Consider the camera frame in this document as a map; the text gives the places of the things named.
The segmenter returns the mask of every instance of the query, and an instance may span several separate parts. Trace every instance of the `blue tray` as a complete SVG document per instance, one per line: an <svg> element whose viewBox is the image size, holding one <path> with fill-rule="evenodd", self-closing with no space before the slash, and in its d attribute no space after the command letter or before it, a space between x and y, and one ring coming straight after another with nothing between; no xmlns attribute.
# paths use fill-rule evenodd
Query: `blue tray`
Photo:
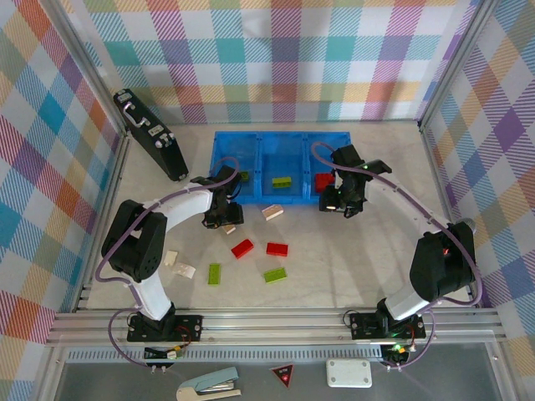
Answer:
<svg viewBox="0 0 535 401"><path fill-rule="evenodd" d="M319 194L314 193L314 177L328 173L330 168L317 161L310 145L317 140L335 149L351 143L348 132L229 132L218 131L211 153L211 166L225 156L240 162L240 171L249 173L249 181L242 183L236 201L240 204L316 204ZM325 159L330 152L318 148ZM273 188L272 179L291 177L289 188Z"/></svg>

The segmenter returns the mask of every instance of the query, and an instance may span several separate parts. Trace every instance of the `black bracket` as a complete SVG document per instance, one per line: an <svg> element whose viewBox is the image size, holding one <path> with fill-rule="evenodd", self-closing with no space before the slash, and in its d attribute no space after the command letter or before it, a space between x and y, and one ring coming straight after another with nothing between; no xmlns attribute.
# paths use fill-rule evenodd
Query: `black bracket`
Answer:
<svg viewBox="0 0 535 401"><path fill-rule="evenodd" d="M414 338L425 338L424 322L418 315L412 315L398 322L385 332L377 313L350 313L349 326L351 327L351 339L353 340L368 340L371 338L411 340L413 331Z"/></svg>
<svg viewBox="0 0 535 401"><path fill-rule="evenodd" d="M129 322L129 331L126 335L128 343L198 343L201 341L202 316L201 315L174 315L170 325L171 330L165 333L147 324L143 315L136 313Z"/></svg>

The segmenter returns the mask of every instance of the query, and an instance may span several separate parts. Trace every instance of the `metal rail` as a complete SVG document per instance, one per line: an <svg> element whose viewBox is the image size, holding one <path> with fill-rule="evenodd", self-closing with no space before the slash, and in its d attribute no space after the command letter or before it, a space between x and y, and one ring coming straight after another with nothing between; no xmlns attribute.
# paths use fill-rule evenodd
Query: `metal rail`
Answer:
<svg viewBox="0 0 535 401"><path fill-rule="evenodd" d="M357 309L374 312L374 309ZM353 341L342 322L346 308L253 308L192 309L179 314L204 317L199 345L327 345L327 344L389 344L393 340L370 339ZM74 314L58 314L48 336L48 347L105 346L108 322L114 311L93 310ZM486 343L505 339L500 319L494 309L440 307L435 311L436 343ZM119 316L112 333L124 343L128 315ZM431 320L424 316L425 329L431 332ZM164 343L146 343L158 346Z"/></svg>

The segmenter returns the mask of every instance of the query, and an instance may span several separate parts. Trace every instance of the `red lego brick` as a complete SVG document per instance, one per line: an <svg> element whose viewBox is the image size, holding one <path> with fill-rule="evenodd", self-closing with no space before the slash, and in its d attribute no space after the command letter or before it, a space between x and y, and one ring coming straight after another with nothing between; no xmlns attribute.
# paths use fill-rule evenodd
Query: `red lego brick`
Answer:
<svg viewBox="0 0 535 401"><path fill-rule="evenodd" d="M288 245L268 242L266 253L274 256L288 256Z"/></svg>
<svg viewBox="0 0 535 401"><path fill-rule="evenodd" d="M232 248L232 253L236 257L236 259L239 259L246 253L248 253L252 248L254 248L254 245L250 240L245 240L237 244Z"/></svg>
<svg viewBox="0 0 535 401"><path fill-rule="evenodd" d="M327 185L334 184L334 176L330 173L316 174L314 184L316 193L321 194L327 188Z"/></svg>

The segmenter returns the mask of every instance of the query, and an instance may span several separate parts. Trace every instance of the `white block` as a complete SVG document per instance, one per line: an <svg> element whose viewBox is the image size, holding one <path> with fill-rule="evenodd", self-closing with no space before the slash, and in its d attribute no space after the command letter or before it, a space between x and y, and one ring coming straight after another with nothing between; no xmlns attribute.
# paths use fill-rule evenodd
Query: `white block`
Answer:
<svg viewBox="0 0 535 401"><path fill-rule="evenodd" d="M222 228L223 228L223 230L225 230L227 235L229 235L231 232L234 232L236 230L236 226L234 226L233 224L229 224L227 226L223 226Z"/></svg>
<svg viewBox="0 0 535 401"><path fill-rule="evenodd" d="M176 263L176 265L171 267L171 271L174 274L180 274L181 276L187 278L193 278L193 275L195 274L195 267L192 267L185 263Z"/></svg>
<svg viewBox="0 0 535 401"><path fill-rule="evenodd" d="M173 266L175 264L175 260L176 260L176 256L177 255L178 255L178 252L167 251L166 257L164 258L164 265Z"/></svg>

